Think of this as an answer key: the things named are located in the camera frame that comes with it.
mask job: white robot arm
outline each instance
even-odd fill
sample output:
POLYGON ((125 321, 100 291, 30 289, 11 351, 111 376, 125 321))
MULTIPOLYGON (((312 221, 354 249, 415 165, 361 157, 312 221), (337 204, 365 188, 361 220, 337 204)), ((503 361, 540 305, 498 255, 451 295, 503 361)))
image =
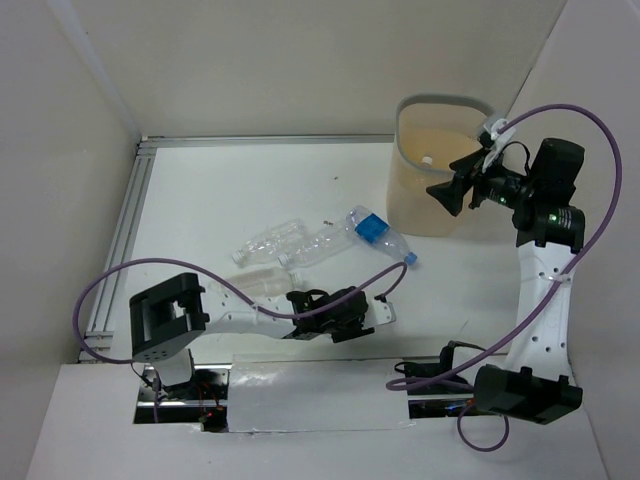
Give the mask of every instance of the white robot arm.
POLYGON ((333 295, 321 290, 293 291, 268 297, 261 306, 273 312, 269 315, 225 290, 205 290, 195 273, 183 273, 131 298, 133 359, 151 363, 163 385, 172 387, 191 380, 193 361, 187 346, 200 335, 253 333, 292 340, 330 335, 339 343, 395 321, 390 302, 377 298, 367 302, 364 292, 329 306, 352 290, 333 295))
MULTIPOLYGON (((491 200, 513 210, 521 270, 518 324, 540 305, 555 282, 561 283, 535 321, 513 339, 504 362, 487 358, 485 364, 460 372, 473 384, 479 410, 545 424, 582 402, 582 390, 570 385, 566 346, 573 271, 565 270, 584 243, 584 213, 569 205, 584 149, 547 138, 531 166, 527 159, 522 175, 502 165, 506 145, 496 141, 497 130, 486 128, 478 138, 482 148, 450 165, 453 180, 428 187, 427 193, 454 216, 462 211, 469 190, 472 209, 491 200)), ((456 342, 445 348, 441 373, 477 353, 456 342)))

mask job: white panel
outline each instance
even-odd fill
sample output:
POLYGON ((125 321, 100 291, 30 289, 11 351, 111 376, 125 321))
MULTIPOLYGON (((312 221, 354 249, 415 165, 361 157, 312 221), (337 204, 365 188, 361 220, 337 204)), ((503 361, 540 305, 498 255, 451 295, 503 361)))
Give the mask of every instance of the white panel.
POLYGON ((230 432, 326 432, 407 428, 407 397, 381 388, 400 359, 236 363, 230 432))
MULTIPOLYGON (((232 276, 239 269, 230 253, 270 225, 302 218, 315 231, 358 204, 384 217, 390 161, 388 143, 159 149, 132 258, 178 258, 232 276)), ((437 355, 454 338, 490 345, 516 323, 515 231, 505 208, 487 202, 473 213, 450 238, 409 237, 418 265, 389 296, 397 321, 374 335, 338 345, 328 338, 207 335, 192 344, 196 363, 231 362, 238 354, 266 360, 437 355)), ((363 243, 301 272, 309 288, 333 292, 391 263, 363 243)), ((131 356, 128 298, 182 271, 142 265, 128 272, 112 310, 113 356, 131 356)), ((367 289, 369 298, 393 282, 389 277, 367 289)))
MULTIPOLYGON (((78 472, 91 480, 606 479, 582 409, 544 427, 514 421, 507 444, 483 454, 460 441, 452 418, 377 432, 260 435, 134 425, 138 383, 126 366, 64 366, 28 480, 75 479, 78 472)), ((488 445, 502 436, 504 423, 470 417, 464 428, 488 445)))
POLYGON ((509 108, 564 0, 74 0, 147 135, 388 133, 431 91, 509 108))
POLYGON ((43 2, 0 2, 0 478, 22 480, 134 146, 43 2))
MULTIPOLYGON (((640 469, 640 410, 635 401, 640 395, 639 13, 625 0, 570 0, 513 112, 551 102, 576 103, 601 116, 622 151, 620 206, 609 231, 576 269, 568 339, 612 479, 635 479, 640 469)), ((519 139, 537 147, 544 136, 586 148, 573 203, 585 209, 592 232, 611 196, 609 146, 588 120, 568 112, 528 121, 519 139)))

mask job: empty water bottle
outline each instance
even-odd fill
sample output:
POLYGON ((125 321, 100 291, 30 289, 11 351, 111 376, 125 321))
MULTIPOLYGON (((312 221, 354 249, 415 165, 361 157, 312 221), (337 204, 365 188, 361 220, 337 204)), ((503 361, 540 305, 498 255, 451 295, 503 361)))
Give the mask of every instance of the empty water bottle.
POLYGON ((353 243, 345 222, 336 222, 298 242, 278 260, 286 268, 308 267, 349 248, 353 243))
POLYGON ((253 272, 241 273, 227 280, 250 297, 272 297, 283 295, 302 288, 302 277, 299 273, 289 273, 280 267, 262 268, 253 272))
POLYGON ((273 262, 307 234, 307 227, 302 220, 291 220, 256 235, 231 256, 239 267, 273 262))
POLYGON ((413 265, 418 259, 400 233, 363 206, 358 205, 349 212, 347 229, 395 260, 413 265))

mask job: plastic bottle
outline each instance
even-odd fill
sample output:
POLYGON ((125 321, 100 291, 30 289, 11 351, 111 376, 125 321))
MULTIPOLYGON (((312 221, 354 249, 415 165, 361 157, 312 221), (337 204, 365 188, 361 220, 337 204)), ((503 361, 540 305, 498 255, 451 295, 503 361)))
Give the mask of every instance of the plastic bottle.
POLYGON ((291 220, 256 235, 231 257, 239 267, 273 262, 307 235, 307 227, 302 220, 291 220))
POLYGON ((250 297, 283 295, 292 290, 300 289, 303 284, 299 273, 289 273, 280 267, 262 268, 253 272, 241 273, 227 278, 227 280, 250 297))
POLYGON ((346 250, 353 243, 346 223, 340 221, 300 241, 287 253, 280 255, 278 261, 286 268, 308 267, 346 250))
POLYGON ((346 222, 347 230, 391 258, 408 265, 413 265, 418 260, 404 237, 367 208, 358 205, 349 212, 346 222))

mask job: beige container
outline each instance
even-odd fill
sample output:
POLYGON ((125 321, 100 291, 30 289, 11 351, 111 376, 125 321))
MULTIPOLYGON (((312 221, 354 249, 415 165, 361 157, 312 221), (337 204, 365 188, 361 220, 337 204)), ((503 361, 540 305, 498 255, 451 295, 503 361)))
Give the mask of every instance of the beige container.
POLYGON ((476 136, 493 114, 489 105, 469 97, 420 94, 400 102, 387 189, 387 218, 393 228, 444 237, 463 221, 466 206, 453 217, 426 188, 451 180, 449 164, 480 148, 476 136))

